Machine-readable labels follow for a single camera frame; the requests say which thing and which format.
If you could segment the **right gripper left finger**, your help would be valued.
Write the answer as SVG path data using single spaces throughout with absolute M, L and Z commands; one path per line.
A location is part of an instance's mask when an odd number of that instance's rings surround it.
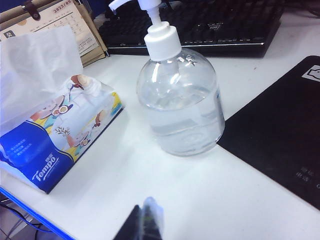
M 119 230 L 120 240 L 139 240 L 141 208 L 135 205 Z

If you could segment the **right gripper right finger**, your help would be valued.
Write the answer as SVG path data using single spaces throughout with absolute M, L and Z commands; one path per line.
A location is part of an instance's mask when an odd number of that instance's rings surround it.
M 162 240 L 163 232 L 164 209 L 153 197 L 147 197 L 140 214 L 140 239 Z

